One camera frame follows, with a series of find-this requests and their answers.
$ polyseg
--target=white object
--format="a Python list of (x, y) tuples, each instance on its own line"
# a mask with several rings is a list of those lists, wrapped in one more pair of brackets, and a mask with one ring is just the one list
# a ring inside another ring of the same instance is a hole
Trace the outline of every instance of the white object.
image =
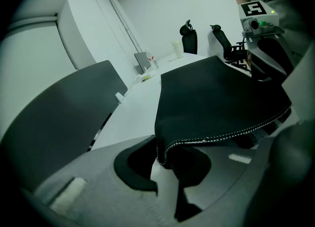
[(238, 10), (242, 24), (246, 19), (254, 18), (258, 22), (264, 21), (273, 24), (275, 27), (279, 26), (280, 18), (278, 13), (261, 0), (239, 4)]
[(162, 205), (162, 210), (175, 215), (179, 180), (173, 170), (165, 169), (155, 160), (150, 179), (157, 183), (157, 200)]
[(172, 41), (172, 47), (174, 49), (175, 55), (177, 58), (181, 58), (184, 56), (184, 47), (181, 41)]
[(155, 75), (154, 71), (145, 72), (142, 75), (137, 75), (133, 81), (133, 84), (140, 83), (144, 80), (148, 80)]
[(249, 164), (251, 163), (251, 157), (248, 156), (241, 156), (238, 154), (230, 154), (228, 156), (228, 158), (232, 161), (236, 161), (236, 162), (240, 162), (240, 163), (244, 163), (244, 164)]
[(123, 103), (123, 101), (125, 99), (124, 96), (122, 94), (120, 94), (119, 92), (117, 92), (115, 94), (115, 97), (116, 97), (116, 99), (118, 100), (119, 103)]
[(233, 68), (233, 69), (235, 69), (235, 70), (237, 70), (237, 71), (239, 71), (239, 72), (241, 72), (241, 73), (243, 73), (243, 74), (245, 74), (246, 76), (249, 76), (250, 78), (252, 77), (252, 74), (251, 74), (251, 73), (249, 73), (249, 72), (246, 71), (246, 70), (243, 70), (242, 68), (235, 67), (235, 66), (233, 66), (233, 65), (231, 65), (231, 64), (227, 64), (227, 63), (225, 63), (225, 65), (226, 65), (226, 66), (229, 66), (229, 67), (231, 67), (231, 68)]
[(158, 63), (154, 57), (154, 55), (152, 54), (152, 52), (147, 49), (147, 57), (148, 57), (148, 60), (151, 64), (154, 64), (155, 68), (158, 69)]
[(97, 138), (98, 138), (98, 136), (99, 136), (101, 131), (102, 131), (101, 129), (98, 129), (96, 135), (94, 136), (94, 141), (97, 140)]
[(74, 178), (62, 193), (54, 200), (50, 208), (57, 214), (65, 216), (73, 205), (75, 199), (82, 193), (87, 181)]
[(126, 30), (127, 36), (130, 38), (130, 41), (132, 41), (132, 45), (134, 45), (136, 51), (138, 53), (145, 51), (145, 47), (143, 45), (142, 40), (139, 37), (139, 34), (135, 30), (133, 24), (127, 17), (124, 9), (122, 8), (118, 0), (110, 0), (110, 2), (112, 3), (113, 8), (115, 9), (117, 15), (119, 16), (119, 19), (121, 20), (122, 25)]

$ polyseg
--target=office chair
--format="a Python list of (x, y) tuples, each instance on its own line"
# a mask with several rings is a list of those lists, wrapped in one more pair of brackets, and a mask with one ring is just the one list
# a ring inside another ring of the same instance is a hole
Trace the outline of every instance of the office chair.
[(180, 34), (183, 36), (182, 42), (185, 53), (197, 54), (197, 33), (196, 30), (192, 28), (190, 20), (186, 21), (186, 24), (179, 30)]
[(243, 60), (247, 62), (247, 51), (244, 48), (245, 42), (237, 42), (238, 45), (232, 46), (229, 40), (226, 38), (225, 33), (221, 30), (219, 25), (210, 25), (213, 30), (214, 36), (218, 39), (219, 43), (223, 47), (223, 57), (227, 60), (226, 63), (233, 64), (236, 67), (245, 67), (245, 65), (239, 65)]

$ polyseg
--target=bottle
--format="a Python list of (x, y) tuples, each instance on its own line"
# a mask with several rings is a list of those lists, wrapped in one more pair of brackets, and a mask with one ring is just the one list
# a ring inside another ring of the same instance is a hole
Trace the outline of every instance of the bottle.
[(152, 54), (152, 52), (149, 49), (147, 49), (147, 58), (148, 58), (149, 62), (154, 64), (156, 69), (158, 69), (158, 62), (156, 61), (154, 55)]

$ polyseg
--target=gray chair back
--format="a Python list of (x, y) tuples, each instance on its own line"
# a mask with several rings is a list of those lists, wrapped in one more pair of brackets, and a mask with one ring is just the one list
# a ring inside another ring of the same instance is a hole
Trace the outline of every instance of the gray chair back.
[(127, 91), (109, 61), (56, 82), (16, 117), (0, 145), (20, 185), (30, 192), (85, 153)]

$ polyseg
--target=white cup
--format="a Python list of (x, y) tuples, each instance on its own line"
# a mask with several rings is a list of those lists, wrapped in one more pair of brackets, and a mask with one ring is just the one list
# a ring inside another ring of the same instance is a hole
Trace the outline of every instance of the white cup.
[(184, 56), (184, 47), (181, 41), (172, 41), (171, 42), (174, 52), (177, 58), (181, 58)]

